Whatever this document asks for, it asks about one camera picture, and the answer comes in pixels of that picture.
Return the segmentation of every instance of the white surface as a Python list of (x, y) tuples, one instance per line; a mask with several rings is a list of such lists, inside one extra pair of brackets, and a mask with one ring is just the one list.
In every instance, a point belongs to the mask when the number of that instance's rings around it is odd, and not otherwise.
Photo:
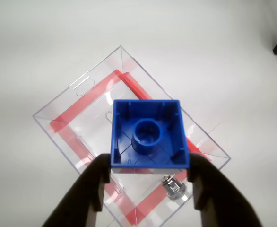
[[(0, 227), (40, 226), (76, 180), (31, 115), (119, 45), (212, 130), (222, 172), (277, 226), (276, 43), (277, 0), (0, 2)], [(166, 225), (188, 223), (192, 201)]]

